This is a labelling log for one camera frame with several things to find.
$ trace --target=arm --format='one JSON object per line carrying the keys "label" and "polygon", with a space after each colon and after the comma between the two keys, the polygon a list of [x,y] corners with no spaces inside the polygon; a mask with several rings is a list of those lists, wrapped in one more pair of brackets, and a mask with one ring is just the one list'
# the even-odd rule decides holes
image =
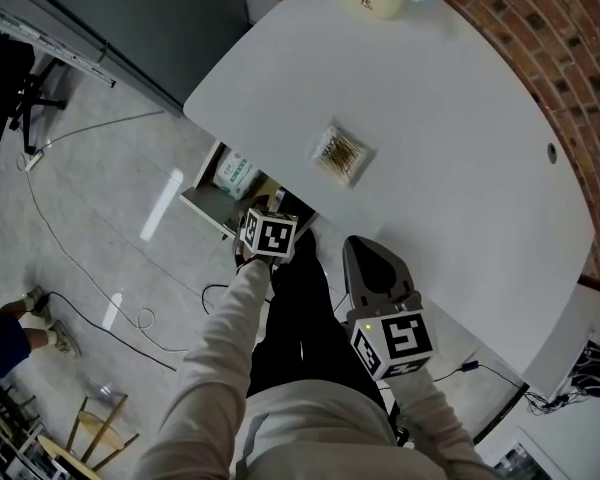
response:
{"label": "arm", "polygon": [[179,369],[180,389],[134,480],[225,479],[246,405],[267,265],[245,265]]}
{"label": "arm", "polygon": [[[433,385],[426,369],[388,379],[387,383],[400,407],[400,415],[407,420],[407,428],[415,438],[416,448],[434,460],[435,455],[440,457],[443,463],[439,465],[447,471],[450,478],[500,478],[476,453],[469,434],[447,404],[444,393]],[[426,449],[426,441],[433,445],[433,450]]]}

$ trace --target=open drawer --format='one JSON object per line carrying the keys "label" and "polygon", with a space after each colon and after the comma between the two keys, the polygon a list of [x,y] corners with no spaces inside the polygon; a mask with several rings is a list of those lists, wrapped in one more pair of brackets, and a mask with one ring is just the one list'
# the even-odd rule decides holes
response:
{"label": "open drawer", "polygon": [[[234,238],[238,227],[238,213],[245,203],[260,195],[269,196],[271,203],[276,198],[278,191],[284,189],[265,173],[261,173],[256,183],[240,201],[236,201],[229,194],[220,190],[212,183],[212,180],[225,148],[226,146],[222,142],[216,140],[202,164],[193,186],[180,194],[180,200],[226,236]],[[277,211],[298,217],[296,237],[300,237],[316,217],[313,209],[288,191],[284,191],[280,208]]]}

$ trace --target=chair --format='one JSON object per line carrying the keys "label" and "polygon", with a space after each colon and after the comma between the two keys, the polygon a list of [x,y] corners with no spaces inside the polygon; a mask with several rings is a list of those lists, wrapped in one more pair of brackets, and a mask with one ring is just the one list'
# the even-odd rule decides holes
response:
{"label": "chair", "polygon": [[[122,437],[120,437],[120,434],[111,427],[113,421],[119,416],[127,398],[128,396],[124,395],[113,408],[108,418],[102,420],[95,414],[85,410],[87,402],[89,401],[89,398],[85,397],[78,410],[78,414],[76,415],[67,445],[64,448],[44,436],[38,436],[38,442],[51,458],[57,462],[58,466],[70,473],[74,478],[81,478],[79,475],[82,475],[82,478],[97,479],[97,471],[109,464],[140,437],[140,434],[135,434],[131,439],[125,442]],[[80,425],[84,427],[87,433],[93,436],[93,440],[82,458],[78,459],[71,454],[71,447],[73,446],[73,441]],[[96,466],[90,468],[87,466],[87,461],[91,458],[91,455],[99,444],[103,444],[113,449],[113,452],[101,460]]]}
{"label": "chair", "polygon": [[24,151],[28,155],[35,153],[35,145],[29,143],[31,126],[31,108],[34,105],[53,106],[60,110],[66,108],[65,101],[41,99],[42,84],[54,66],[64,65],[53,59],[40,75],[30,73],[35,63],[33,46],[10,39],[0,32],[0,141],[7,121],[9,128],[19,128],[18,119],[22,117]]}

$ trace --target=white table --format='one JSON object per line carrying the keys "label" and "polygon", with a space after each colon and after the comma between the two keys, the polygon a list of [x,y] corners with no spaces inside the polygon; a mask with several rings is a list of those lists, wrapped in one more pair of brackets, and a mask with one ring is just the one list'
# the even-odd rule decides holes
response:
{"label": "white table", "polygon": [[[345,232],[396,251],[428,298],[519,373],[589,252],[589,213],[549,124],[440,0],[391,22],[340,0],[284,0],[184,111]],[[353,189],[309,160],[332,118],[377,151]]]}

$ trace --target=wooden stool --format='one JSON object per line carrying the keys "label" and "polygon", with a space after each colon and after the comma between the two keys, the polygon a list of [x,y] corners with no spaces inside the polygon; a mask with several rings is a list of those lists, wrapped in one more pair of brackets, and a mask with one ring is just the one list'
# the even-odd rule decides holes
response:
{"label": "wooden stool", "polygon": [[[43,438],[42,436],[38,437],[38,441],[45,449],[45,451],[56,460],[56,457],[60,457],[66,461],[68,461],[73,467],[77,468],[83,475],[87,478],[97,478],[95,473],[102,469],[104,466],[109,464],[113,459],[115,459],[118,455],[120,455],[123,451],[125,451],[129,446],[133,444],[133,442],[140,437],[140,434],[134,435],[127,442],[120,437],[112,427],[113,421],[120,415],[120,411],[122,410],[122,406],[129,398],[127,395],[124,395],[118,404],[113,408],[111,414],[106,420],[102,420],[100,417],[95,414],[88,412],[85,410],[87,406],[87,402],[89,401],[88,397],[85,397],[80,409],[78,410],[78,414],[76,415],[76,419],[73,423],[73,428],[71,429],[71,434],[69,435],[69,440],[67,441],[67,445],[64,448],[61,448],[56,443],[51,441],[50,439]],[[91,444],[87,448],[87,451],[84,452],[84,455],[80,460],[71,455],[71,447],[73,445],[73,441],[76,437],[76,433],[78,432],[78,427],[82,424],[84,429],[93,436],[93,440]],[[89,468],[87,466],[87,461],[93,454],[94,450],[99,444],[103,444],[109,448],[113,449],[113,452],[100,461],[93,468]],[[93,475],[85,474],[86,471],[91,472]]]}

